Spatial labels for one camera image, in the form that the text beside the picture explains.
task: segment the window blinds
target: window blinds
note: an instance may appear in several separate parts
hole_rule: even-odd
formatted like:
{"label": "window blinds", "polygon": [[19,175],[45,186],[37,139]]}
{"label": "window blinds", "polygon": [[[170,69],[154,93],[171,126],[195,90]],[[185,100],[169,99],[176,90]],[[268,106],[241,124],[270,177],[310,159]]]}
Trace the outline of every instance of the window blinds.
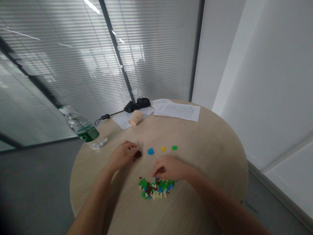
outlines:
{"label": "window blinds", "polygon": [[100,4],[87,2],[1,1],[0,34],[62,105],[95,121],[122,110],[130,95]]}
{"label": "window blinds", "polygon": [[199,0],[106,0],[135,99],[188,100]]}
{"label": "window blinds", "polygon": [[75,136],[61,113],[1,52],[0,110],[1,132],[24,146]]}

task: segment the round wooden table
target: round wooden table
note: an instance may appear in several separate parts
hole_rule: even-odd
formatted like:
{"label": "round wooden table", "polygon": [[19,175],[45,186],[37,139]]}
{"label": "round wooden table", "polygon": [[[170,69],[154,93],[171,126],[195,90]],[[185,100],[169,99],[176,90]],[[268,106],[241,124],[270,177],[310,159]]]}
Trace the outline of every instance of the round wooden table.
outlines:
{"label": "round wooden table", "polygon": [[[83,144],[72,169],[70,199],[75,216],[97,174],[122,141],[136,143],[143,153],[142,158],[131,161],[112,180],[104,234],[221,234],[194,189],[183,180],[175,184],[167,198],[142,198],[139,177],[153,182],[153,164],[157,156],[164,154],[179,156],[196,166],[236,201],[242,202],[245,198],[248,166],[242,144],[221,117],[204,107],[198,122],[152,114],[125,131],[113,119],[103,122],[98,130],[108,137],[107,144],[98,150]],[[178,146],[178,150],[172,150],[173,145]],[[154,149],[154,155],[148,155],[149,148]]]}

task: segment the hand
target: hand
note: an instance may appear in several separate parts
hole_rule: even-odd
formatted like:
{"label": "hand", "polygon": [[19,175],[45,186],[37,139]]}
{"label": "hand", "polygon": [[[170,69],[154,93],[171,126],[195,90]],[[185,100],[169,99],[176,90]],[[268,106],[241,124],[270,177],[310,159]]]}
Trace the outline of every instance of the hand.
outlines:
{"label": "hand", "polygon": [[167,180],[184,180],[192,169],[186,163],[166,155],[156,160],[152,177],[156,176]]}
{"label": "hand", "polygon": [[127,153],[127,149],[137,148],[138,146],[128,140],[121,143],[109,157],[107,165],[105,166],[108,171],[115,173],[117,170],[125,166],[135,155],[136,151]]}

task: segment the blue building block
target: blue building block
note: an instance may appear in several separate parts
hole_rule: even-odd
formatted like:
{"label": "blue building block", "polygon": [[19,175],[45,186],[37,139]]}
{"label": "blue building block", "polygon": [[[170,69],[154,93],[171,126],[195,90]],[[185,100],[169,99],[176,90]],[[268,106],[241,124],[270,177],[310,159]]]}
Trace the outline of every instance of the blue building block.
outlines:
{"label": "blue building block", "polygon": [[149,148],[149,149],[148,149],[148,154],[149,154],[149,155],[153,155],[153,154],[154,154],[153,148]]}

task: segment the plastic bottle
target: plastic bottle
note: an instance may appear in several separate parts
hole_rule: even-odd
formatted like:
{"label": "plastic bottle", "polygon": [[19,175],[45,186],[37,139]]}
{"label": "plastic bottle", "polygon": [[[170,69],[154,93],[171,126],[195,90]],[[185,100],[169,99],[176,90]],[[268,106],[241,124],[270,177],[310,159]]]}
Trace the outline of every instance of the plastic bottle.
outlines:
{"label": "plastic bottle", "polygon": [[64,106],[59,111],[65,116],[68,126],[92,149],[99,149],[106,143],[107,138],[103,138],[93,124],[75,112],[72,106]]}

